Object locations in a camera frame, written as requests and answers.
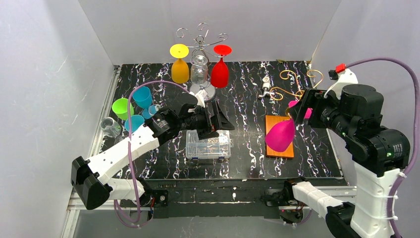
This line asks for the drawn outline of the clear glass wine glass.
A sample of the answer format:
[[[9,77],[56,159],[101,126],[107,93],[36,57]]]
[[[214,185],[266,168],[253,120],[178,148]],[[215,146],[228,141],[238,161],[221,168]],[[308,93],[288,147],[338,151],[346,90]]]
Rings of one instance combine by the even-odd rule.
[[[117,138],[121,134],[121,126],[111,117],[103,118],[100,121],[100,129],[105,136]]]
[[[160,110],[161,106],[158,104],[153,104],[151,106],[149,106],[148,108],[148,113],[153,116],[155,115],[159,110]]]

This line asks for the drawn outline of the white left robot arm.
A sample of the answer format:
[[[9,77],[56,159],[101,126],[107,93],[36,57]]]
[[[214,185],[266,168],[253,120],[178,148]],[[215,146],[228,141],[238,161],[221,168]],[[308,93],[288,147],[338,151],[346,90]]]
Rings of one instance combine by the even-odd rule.
[[[88,210],[102,206],[108,200],[137,200],[152,190],[143,179],[117,179],[113,176],[131,161],[176,138],[183,130],[194,130],[199,139],[218,136],[220,130],[234,130],[234,125],[211,102],[210,112],[197,94],[183,93],[173,106],[159,109],[134,133],[106,151],[72,161],[71,185]]]

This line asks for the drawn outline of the blue plastic wine glass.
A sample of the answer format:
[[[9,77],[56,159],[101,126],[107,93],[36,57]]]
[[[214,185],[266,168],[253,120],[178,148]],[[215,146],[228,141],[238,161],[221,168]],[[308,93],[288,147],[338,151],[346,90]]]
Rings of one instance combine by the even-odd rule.
[[[141,127],[144,122],[145,119],[141,116],[141,115],[133,115],[131,116],[131,131],[135,132],[139,127]],[[129,120],[126,120],[124,123],[124,128],[129,131]]]
[[[149,107],[153,103],[151,91],[147,86],[143,86],[138,88],[132,97],[135,101],[135,103],[141,108],[142,110],[142,116],[145,119],[149,119],[152,117],[152,115],[149,113]]]

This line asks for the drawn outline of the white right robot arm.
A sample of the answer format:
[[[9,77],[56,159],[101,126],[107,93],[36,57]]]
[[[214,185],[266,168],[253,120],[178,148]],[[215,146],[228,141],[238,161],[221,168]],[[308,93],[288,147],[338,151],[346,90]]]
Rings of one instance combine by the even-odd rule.
[[[359,84],[344,64],[328,74],[334,84],[307,88],[289,114],[295,124],[330,129],[345,141],[357,175],[356,201],[334,198],[303,177],[285,182],[283,200],[308,205],[336,238],[396,238],[393,185],[408,166],[409,140],[381,125],[384,97],[375,88]],[[308,109],[312,113],[305,119]]]

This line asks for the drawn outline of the pink plastic wine glass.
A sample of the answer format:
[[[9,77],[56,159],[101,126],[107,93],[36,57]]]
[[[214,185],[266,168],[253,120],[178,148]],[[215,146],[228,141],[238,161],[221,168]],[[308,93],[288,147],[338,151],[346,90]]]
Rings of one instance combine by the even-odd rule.
[[[297,102],[295,100],[288,103],[288,107],[285,110],[287,119],[283,119],[271,128],[266,129],[265,144],[267,149],[276,153],[283,153],[292,144],[295,138],[297,124],[293,121],[289,111]]]

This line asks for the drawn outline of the green plastic wine glass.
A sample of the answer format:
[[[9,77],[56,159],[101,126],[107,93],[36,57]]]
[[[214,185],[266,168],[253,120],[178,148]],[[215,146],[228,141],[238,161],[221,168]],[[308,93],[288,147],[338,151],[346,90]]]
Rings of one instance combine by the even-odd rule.
[[[134,115],[134,107],[127,98],[120,98],[114,101],[111,109],[121,120],[127,120],[129,118],[128,113],[130,113],[131,116]]]

